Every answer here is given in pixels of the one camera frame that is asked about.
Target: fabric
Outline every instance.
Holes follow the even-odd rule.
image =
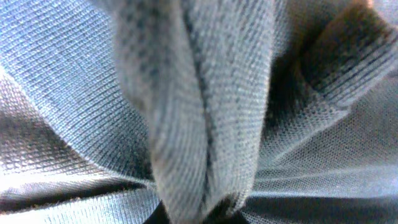
[[[397,220],[393,1],[92,1],[0,1],[2,223]]]

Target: textured fabric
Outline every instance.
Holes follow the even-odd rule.
[[[51,207],[5,213],[1,223],[132,223],[141,224],[159,204],[150,190],[123,191],[88,199],[74,199]]]
[[[4,223],[396,222],[393,1],[92,1],[0,1]]]

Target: gray fabric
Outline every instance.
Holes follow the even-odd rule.
[[[0,214],[0,223],[132,223],[141,224],[159,204],[150,190],[127,190],[93,198],[74,199],[51,207]]]
[[[2,123],[1,174],[45,182],[26,192],[24,182],[7,185],[3,202],[133,180],[156,185],[175,223],[241,207],[250,223],[317,223],[322,216],[268,213],[275,204],[263,199],[368,198],[377,207],[397,195],[397,31],[372,10],[342,13],[349,1],[326,0],[94,2],[114,24],[80,0],[1,1],[0,63],[34,107],[10,110],[20,93],[0,98],[11,116],[25,110]],[[392,22],[383,3],[376,10]],[[31,145],[33,165],[24,164]],[[79,175],[88,182],[56,179]],[[9,217],[148,215],[126,213],[119,199],[100,212],[93,200]],[[312,207],[336,209],[296,209]]]

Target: knit fabric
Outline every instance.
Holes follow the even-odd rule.
[[[0,2],[0,222],[396,221],[394,3],[92,2]]]

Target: blue-gray fabric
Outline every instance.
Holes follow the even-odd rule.
[[[397,220],[398,4],[92,2],[0,1],[0,222]]]

